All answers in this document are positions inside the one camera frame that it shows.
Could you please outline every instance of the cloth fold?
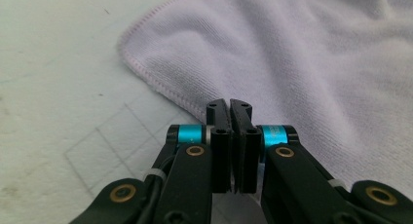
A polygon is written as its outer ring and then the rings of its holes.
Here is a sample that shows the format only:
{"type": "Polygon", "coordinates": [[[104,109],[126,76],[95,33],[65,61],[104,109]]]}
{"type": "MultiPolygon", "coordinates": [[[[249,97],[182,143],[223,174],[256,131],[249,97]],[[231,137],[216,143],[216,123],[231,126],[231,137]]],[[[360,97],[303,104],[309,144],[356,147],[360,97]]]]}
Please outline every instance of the cloth fold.
{"type": "Polygon", "coordinates": [[[348,187],[413,199],[413,0],[173,0],[119,51],[201,121],[209,101],[241,99],[254,124],[293,125],[348,187]]]}

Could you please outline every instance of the white tabletop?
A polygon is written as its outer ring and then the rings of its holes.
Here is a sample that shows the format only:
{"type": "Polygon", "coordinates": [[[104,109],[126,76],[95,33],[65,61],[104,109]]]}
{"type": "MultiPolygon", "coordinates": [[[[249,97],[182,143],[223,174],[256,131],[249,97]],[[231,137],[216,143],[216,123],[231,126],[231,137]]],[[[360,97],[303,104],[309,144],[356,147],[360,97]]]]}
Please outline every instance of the white tabletop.
{"type": "MultiPolygon", "coordinates": [[[[142,178],[170,124],[197,123],[117,54],[165,1],[0,0],[1,223],[69,222],[108,183],[142,178]]],[[[213,202],[213,223],[263,222],[245,197],[213,202]]]]}

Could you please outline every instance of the drawn grid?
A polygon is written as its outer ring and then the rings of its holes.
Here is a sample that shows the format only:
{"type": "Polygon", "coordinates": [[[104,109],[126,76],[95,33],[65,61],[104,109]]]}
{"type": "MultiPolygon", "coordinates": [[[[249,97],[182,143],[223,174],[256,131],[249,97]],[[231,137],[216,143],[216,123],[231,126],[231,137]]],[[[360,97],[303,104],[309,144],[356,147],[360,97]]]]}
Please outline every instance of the drawn grid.
{"type": "MultiPolygon", "coordinates": [[[[164,145],[172,124],[198,124],[169,100],[143,93],[65,152],[92,198],[107,184],[127,177],[143,179],[164,145]]],[[[211,223],[265,223],[248,196],[213,195],[211,223]]]]}

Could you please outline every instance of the lavender towel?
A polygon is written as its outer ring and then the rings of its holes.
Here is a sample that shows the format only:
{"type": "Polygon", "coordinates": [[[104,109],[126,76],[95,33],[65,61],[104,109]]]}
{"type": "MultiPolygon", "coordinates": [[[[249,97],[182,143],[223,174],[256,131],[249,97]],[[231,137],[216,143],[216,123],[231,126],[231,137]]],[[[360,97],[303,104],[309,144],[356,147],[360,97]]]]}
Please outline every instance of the lavender towel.
{"type": "Polygon", "coordinates": [[[413,0],[173,0],[120,54],[201,121],[211,100],[244,100],[254,124],[293,125],[348,187],[413,198],[413,0]]]}

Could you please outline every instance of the towel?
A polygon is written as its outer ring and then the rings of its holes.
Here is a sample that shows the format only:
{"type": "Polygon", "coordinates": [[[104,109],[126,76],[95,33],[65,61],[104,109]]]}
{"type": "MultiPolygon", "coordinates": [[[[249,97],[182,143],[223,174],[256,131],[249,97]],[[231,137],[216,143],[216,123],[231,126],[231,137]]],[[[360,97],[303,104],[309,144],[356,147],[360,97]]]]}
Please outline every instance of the towel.
{"type": "Polygon", "coordinates": [[[413,198],[413,0],[172,0],[119,52],[203,122],[211,100],[246,101],[254,125],[293,125],[348,187],[413,198]]]}

